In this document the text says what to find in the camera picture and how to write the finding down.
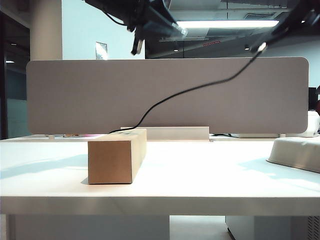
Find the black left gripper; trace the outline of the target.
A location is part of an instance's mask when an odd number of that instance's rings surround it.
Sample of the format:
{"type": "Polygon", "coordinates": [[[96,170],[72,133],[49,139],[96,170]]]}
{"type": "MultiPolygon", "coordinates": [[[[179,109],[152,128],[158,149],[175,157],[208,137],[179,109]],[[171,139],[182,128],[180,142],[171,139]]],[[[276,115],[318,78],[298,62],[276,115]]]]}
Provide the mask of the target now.
{"type": "Polygon", "coordinates": [[[135,33],[138,40],[186,36],[188,30],[178,25],[164,0],[138,0],[135,8],[135,33]]]}

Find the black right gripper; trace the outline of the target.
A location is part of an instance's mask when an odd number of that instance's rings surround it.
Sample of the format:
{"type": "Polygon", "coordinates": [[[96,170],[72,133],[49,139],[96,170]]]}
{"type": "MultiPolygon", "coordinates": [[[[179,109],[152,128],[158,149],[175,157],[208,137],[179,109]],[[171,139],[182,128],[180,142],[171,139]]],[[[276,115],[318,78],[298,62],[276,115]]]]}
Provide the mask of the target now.
{"type": "Polygon", "coordinates": [[[301,0],[301,20],[309,25],[318,25],[320,21],[320,1],[301,0]]]}

